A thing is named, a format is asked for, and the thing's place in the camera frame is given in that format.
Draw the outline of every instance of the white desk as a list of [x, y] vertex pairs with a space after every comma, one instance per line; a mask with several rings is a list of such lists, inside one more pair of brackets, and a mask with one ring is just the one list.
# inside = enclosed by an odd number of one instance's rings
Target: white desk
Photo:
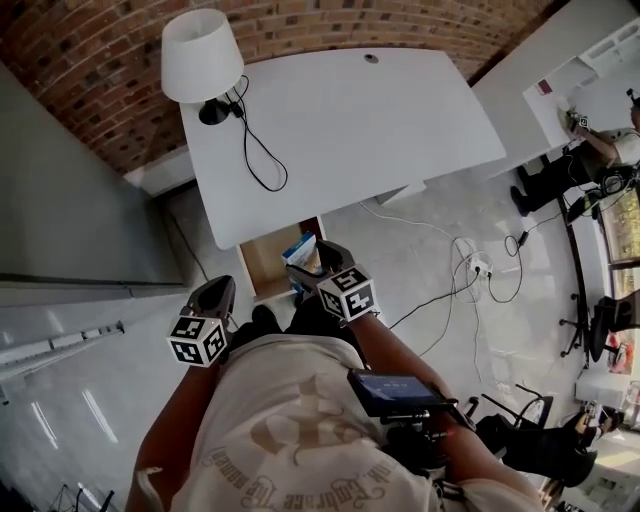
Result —
[[[364, 59], [378, 57], [377, 64]], [[346, 49], [246, 66], [251, 129], [289, 169], [284, 190], [263, 190], [245, 168], [243, 126], [198, 120], [180, 106], [216, 244], [228, 249], [393, 189], [505, 156], [480, 103], [443, 52]], [[277, 171], [250, 142], [272, 187]]]

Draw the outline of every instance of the black shoe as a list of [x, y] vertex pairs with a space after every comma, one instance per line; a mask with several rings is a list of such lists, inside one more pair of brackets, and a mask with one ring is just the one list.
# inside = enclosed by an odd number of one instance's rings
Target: black shoe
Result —
[[269, 331], [281, 332], [278, 320], [276, 320], [276, 315], [264, 304], [253, 308], [251, 321], [258, 326], [268, 328]]
[[511, 200], [516, 205], [516, 208], [518, 208], [518, 212], [520, 213], [520, 215], [522, 215], [523, 217], [529, 215], [531, 211], [529, 210], [529, 208], [527, 208], [527, 198], [522, 195], [522, 192], [518, 190], [518, 187], [511, 187], [510, 191]]
[[528, 194], [529, 184], [531, 183], [531, 176], [529, 176], [527, 170], [522, 165], [518, 167], [518, 170], [516, 172], [518, 173], [518, 178], [520, 179], [520, 182], [524, 187], [524, 191]]

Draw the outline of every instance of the person's leg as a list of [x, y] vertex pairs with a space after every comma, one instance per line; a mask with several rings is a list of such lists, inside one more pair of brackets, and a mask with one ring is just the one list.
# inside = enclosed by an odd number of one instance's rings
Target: person's leg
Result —
[[256, 306], [251, 313], [251, 322], [242, 324], [240, 328], [233, 333], [233, 338], [229, 344], [229, 352], [267, 334], [278, 334], [281, 332], [282, 329], [280, 329], [273, 312], [267, 306]]
[[362, 362], [366, 364], [364, 354], [351, 329], [348, 326], [341, 328], [338, 318], [325, 311], [317, 295], [308, 298], [298, 306], [291, 325], [285, 333], [339, 338], [355, 348]]
[[538, 174], [527, 176], [524, 174], [526, 172], [518, 172], [527, 195], [520, 194], [517, 189], [511, 191], [511, 196], [520, 213], [535, 212], [560, 197], [571, 187], [583, 185], [589, 181], [580, 160], [570, 155], [551, 162]]

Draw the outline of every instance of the black lamp base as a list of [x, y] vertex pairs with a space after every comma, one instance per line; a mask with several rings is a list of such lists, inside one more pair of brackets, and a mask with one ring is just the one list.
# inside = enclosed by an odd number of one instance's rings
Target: black lamp base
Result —
[[230, 111], [231, 108], [228, 103], [224, 103], [217, 99], [207, 100], [200, 109], [198, 117], [200, 118], [200, 122], [203, 124], [212, 126], [224, 121]]

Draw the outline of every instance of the lamp cord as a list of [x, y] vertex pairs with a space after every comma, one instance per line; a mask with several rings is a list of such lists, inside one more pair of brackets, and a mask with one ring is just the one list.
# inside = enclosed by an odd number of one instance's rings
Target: lamp cord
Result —
[[[247, 170], [251, 173], [251, 176], [254, 177], [254, 179], [260, 184], [262, 188], [264, 188], [269, 192], [280, 192], [287, 185], [287, 182], [289, 181], [289, 171], [287, 170], [287, 167], [278, 158], [276, 158], [273, 155], [273, 153], [271, 153], [271, 151], [267, 149], [267, 147], [262, 143], [262, 141], [257, 137], [257, 135], [251, 131], [251, 128], [249, 127], [249, 118], [247, 117], [247, 106], [245, 105], [244, 99], [243, 99], [245, 94], [247, 94], [247, 91], [249, 90], [249, 77], [247, 75], [242, 75], [242, 78], [244, 78], [247, 82], [247, 85], [245, 86], [244, 91], [242, 91], [242, 94], [238, 92], [235, 86], [233, 87], [233, 92], [236, 93], [236, 96], [238, 97], [238, 99], [233, 101], [228, 93], [225, 93], [225, 96], [229, 101], [229, 104], [231, 106], [231, 111], [234, 113], [234, 115], [237, 118], [239, 118], [242, 121], [244, 126], [244, 137], [242, 141], [243, 152], [244, 152], [244, 163], [247, 166]], [[282, 168], [282, 171], [284, 172], [284, 182], [279, 187], [272, 188], [267, 184], [265, 184], [264, 181], [262, 181], [258, 177], [258, 175], [254, 172], [253, 168], [251, 167], [251, 164], [249, 163], [249, 155], [247, 152], [247, 141], [248, 141], [249, 135], [251, 135], [251, 137], [253, 137], [253, 139], [258, 144], [260, 144], [260, 147], [264, 149], [265, 153], [267, 153], [267, 155], [269, 155], [271, 160], [274, 161], [274, 163], [276, 164], [276, 167], [278, 168], [278, 174], [280, 174], [280, 168]]]

